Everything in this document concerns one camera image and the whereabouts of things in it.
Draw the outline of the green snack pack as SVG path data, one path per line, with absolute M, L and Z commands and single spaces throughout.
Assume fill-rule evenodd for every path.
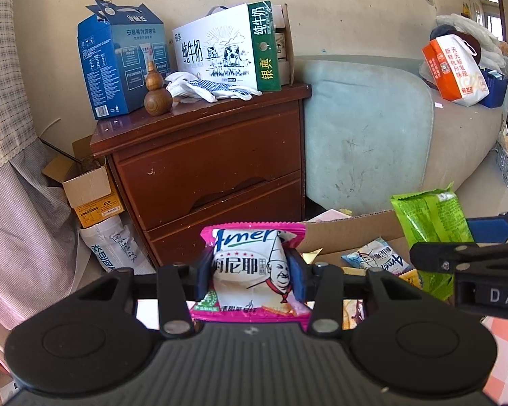
M 446 188 L 419 193 L 395 194 L 390 203 L 402 227 L 406 242 L 472 242 L 459 199 L 451 182 Z

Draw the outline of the blue white Amer snack pack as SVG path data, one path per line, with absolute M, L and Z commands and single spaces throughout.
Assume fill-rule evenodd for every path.
M 396 276 L 413 269 L 383 238 L 376 238 L 367 245 L 344 254 L 341 258 L 355 269 L 379 268 Z

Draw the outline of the pink white Amer snack pack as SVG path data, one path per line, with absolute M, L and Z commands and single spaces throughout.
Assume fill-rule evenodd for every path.
M 212 253 L 212 278 L 190 310 L 205 323 L 300 323 L 311 309 L 297 300 L 287 248 L 297 247 L 305 225 L 244 222 L 210 225 L 201 237 Z

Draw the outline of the croissant snack pack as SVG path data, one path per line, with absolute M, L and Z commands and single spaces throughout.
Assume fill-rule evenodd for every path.
M 356 328 L 364 319 L 363 302 L 361 300 L 343 301 L 343 329 Z

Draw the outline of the yellow waffle snack pack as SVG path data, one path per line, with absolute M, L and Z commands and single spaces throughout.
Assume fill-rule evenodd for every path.
M 402 273 L 399 276 L 400 279 L 405 280 L 409 284 L 422 289 L 422 280 L 416 269 L 410 269 L 409 271 Z

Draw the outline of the white printed bag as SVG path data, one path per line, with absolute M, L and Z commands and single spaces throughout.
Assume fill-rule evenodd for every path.
M 155 272 L 144 248 L 138 244 L 134 229 L 120 216 L 112 216 L 96 225 L 80 229 L 80 236 L 103 269 L 131 268 L 134 275 Z

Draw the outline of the light blue sofa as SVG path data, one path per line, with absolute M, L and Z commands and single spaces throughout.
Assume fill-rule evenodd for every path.
M 459 188 L 495 146 L 508 116 L 446 101 L 421 79 L 420 62 L 379 56 L 303 56 L 305 193 L 355 215 L 390 208 L 394 194 Z M 434 106 L 443 104 L 443 108 Z

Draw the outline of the dark wooden nightstand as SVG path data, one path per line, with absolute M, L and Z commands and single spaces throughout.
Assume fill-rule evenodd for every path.
M 293 84 L 248 101 L 199 101 L 165 115 L 103 119 L 90 149 L 105 159 L 156 266 L 188 263 L 205 226 L 295 222 L 305 197 L 303 103 Z

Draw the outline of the checkered pink fabric cover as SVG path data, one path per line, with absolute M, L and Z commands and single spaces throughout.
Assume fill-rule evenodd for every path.
M 0 324 L 13 329 L 70 295 L 90 251 L 36 135 L 17 55 L 13 0 L 0 0 Z

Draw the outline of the open small cardboard box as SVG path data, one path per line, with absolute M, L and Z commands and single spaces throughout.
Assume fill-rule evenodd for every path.
M 91 136 L 72 143 L 73 155 L 62 153 L 46 164 L 42 173 L 58 182 L 80 225 L 88 228 L 118 216 L 125 208 L 103 157 L 95 157 Z

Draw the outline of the wooden gourd ornament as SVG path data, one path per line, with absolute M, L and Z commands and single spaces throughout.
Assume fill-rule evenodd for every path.
M 155 62 L 147 64 L 146 77 L 147 94 L 144 98 L 144 108 L 153 116 L 164 115 L 170 112 L 173 98 L 170 92 L 164 87 L 164 79 L 157 70 Z

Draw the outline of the white work gloves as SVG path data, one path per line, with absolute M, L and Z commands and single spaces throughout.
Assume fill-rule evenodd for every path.
M 205 101 L 213 104 L 221 100 L 249 101 L 262 92 L 244 85 L 224 84 L 200 79 L 187 71 L 176 71 L 165 78 L 166 89 L 179 103 Z

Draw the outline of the grey white carton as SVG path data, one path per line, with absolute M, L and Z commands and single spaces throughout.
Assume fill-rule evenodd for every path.
M 272 4 L 273 24 L 281 85 L 294 83 L 294 44 L 288 5 Z

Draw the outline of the white green milk carton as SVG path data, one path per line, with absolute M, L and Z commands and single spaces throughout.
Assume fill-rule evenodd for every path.
M 272 2 L 222 9 L 172 31 L 177 67 L 202 80 L 281 90 Z

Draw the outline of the blue gift box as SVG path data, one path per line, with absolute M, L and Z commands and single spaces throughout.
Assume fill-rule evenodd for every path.
M 166 76 L 165 27 L 146 5 L 94 0 L 78 24 L 80 64 L 95 119 L 127 115 L 143 106 L 147 65 Z

